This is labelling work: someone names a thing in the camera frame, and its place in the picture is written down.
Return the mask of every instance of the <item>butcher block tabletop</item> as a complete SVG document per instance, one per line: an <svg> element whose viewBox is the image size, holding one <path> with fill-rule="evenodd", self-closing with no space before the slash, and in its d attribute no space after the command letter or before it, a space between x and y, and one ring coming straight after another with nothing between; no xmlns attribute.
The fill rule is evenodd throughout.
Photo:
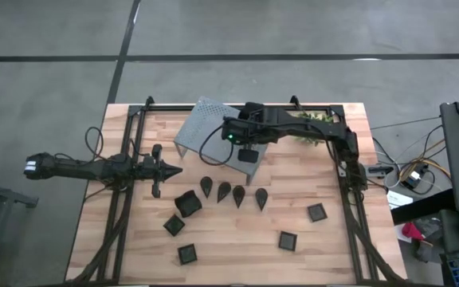
<svg viewBox="0 0 459 287"><path fill-rule="evenodd" d="M303 104L304 107L313 105L317 104ZM359 161L376 164L364 105L341 105L344 106L347 125L359 138ZM128 106L108 105L102 125L102 156L120 152ZM230 167L209 166L192 151L180 158L173 139L189 114L182 111L146 113L140 153L151 152L154 144L162 144L164 161L182 167L183 172L160 184L160 199L151 196L151 181L135 182L120 284L355 283L335 164L325 144L316 146L294 136L269 144L251 185L246 186L245 174ZM214 181L208 199L199 186L204 176ZM237 208L231 194L217 203L218 185L223 181L231 183L232 187L244 186L245 197L240 208ZM102 183L90 182L86 195L102 187ZM260 187L269 193L263 211L260 211L254 197ZM182 218L186 225L173 237L163 225L173 214L181 218L174 200L190 190L194 190L201 200L202 209ZM369 186L364 193L371 240L393 270L406 277L385 191ZM67 280L77 276L99 249L110 202L111 191L103 191L83 205ZM328 218L311 222L307 206L317 203L323 203ZM297 234L295 252L278 248L281 231ZM189 244L194 244L198 260L181 265L177 249ZM367 277L365 252L359 246L359 256ZM113 244L108 259L108 277L115 249L116 244Z"/></svg>

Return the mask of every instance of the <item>black box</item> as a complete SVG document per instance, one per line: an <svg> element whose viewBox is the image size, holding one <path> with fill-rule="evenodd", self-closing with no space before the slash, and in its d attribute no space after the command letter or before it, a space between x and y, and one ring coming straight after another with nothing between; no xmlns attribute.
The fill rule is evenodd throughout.
<svg viewBox="0 0 459 287"><path fill-rule="evenodd" d="M178 248L178 258L180 258L180 264L182 265L197 261L198 257L196 257L194 244Z"/></svg>
<svg viewBox="0 0 459 287"><path fill-rule="evenodd" d="M309 217L311 218L312 222L316 222L322 219L327 218L327 214L325 213L324 205L321 203L308 206L308 213Z"/></svg>
<svg viewBox="0 0 459 287"><path fill-rule="evenodd" d="M295 251L296 234L281 231L279 236L279 248L284 250Z"/></svg>
<svg viewBox="0 0 459 287"><path fill-rule="evenodd" d="M182 219L176 216L176 214L173 214L163 226L171 235L176 236L185 226L185 223L183 223Z"/></svg>

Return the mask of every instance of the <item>perforated metal sheet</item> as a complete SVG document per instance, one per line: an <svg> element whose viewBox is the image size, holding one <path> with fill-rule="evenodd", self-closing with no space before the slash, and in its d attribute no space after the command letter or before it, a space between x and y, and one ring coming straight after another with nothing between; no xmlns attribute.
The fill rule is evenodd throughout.
<svg viewBox="0 0 459 287"><path fill-rule="evenodd" d="M239 111L231 108L216 100L211 100L204 96L200 97L190 116L183 123L182 128L176 135L174 142L180 146L186 147L191 151L199 152L203 141L208 135L222 124L223 116L238 116ZM260 153L257 163L244 163L237 159L240 146L233 147L233 155L226 164L247 175L254 175L259 163L267 149L266 144L260 144L254 147ZM231 151L231 143L228 140L221 139L221 131L217 131L208 140L203 148L203 155L208 159L222 162L228 158Z"/></svg>

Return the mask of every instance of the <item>gray floor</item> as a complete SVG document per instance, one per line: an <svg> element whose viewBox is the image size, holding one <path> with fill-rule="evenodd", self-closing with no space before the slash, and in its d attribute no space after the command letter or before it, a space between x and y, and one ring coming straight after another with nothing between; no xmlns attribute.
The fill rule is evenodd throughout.
<svg viewBox="0 0 459 287"><path fill-rule="evenodd" d="M0 56L117 54L131 3L0 0ZM145 53L459 53L459 1L143 0L129 54ZM0 63L0 185L40 197L35 210L20 206L12 214L0 285L63 280L86 182L29 181L22 168L40 151L89 158L84 131L100 125L115 66ZM459 60L127 63L116 102L271 102L291 95L364 102L372 127L437 116L440 103L459 100ZM373 135L394 157L439 124ZM440 138L435 133L431 142ZM398 160L421 150L418 144ZM447 167L445 155L435 159ZM440 188L450 186L436 175ZM409 246L402 250L410 278L441 283L438 265L415 261Z"/></svg>

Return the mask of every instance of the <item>red object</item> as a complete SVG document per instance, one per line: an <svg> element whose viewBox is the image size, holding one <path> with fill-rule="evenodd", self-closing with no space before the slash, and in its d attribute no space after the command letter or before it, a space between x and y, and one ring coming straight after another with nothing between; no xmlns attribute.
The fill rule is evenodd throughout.
<svg viewBox="0 0 459 287"><path fill-rule="evenodd" d="M402 228L402 233L408 238L413 238L417 240L424 239L421 231L419 231L418 228L415 227L415 225L412 222L405 223L405 226Z"/></svg>

